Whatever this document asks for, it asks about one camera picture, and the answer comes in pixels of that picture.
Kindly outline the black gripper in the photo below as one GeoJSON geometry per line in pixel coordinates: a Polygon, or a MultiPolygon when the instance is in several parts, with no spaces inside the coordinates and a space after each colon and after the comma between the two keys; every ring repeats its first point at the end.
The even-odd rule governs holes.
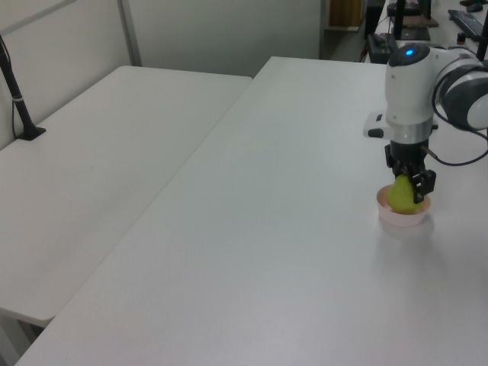
{"type": "Polygon", "coordinates": [[[425,196],[435,188],[437,175],[433,170],[425,168],[428,147],[428,140],[414,144],[390,141],[384,147],[387,167],[392,170],[395,178],[407,175],[413,188],[414,203],[422,203],[425,196]]]}

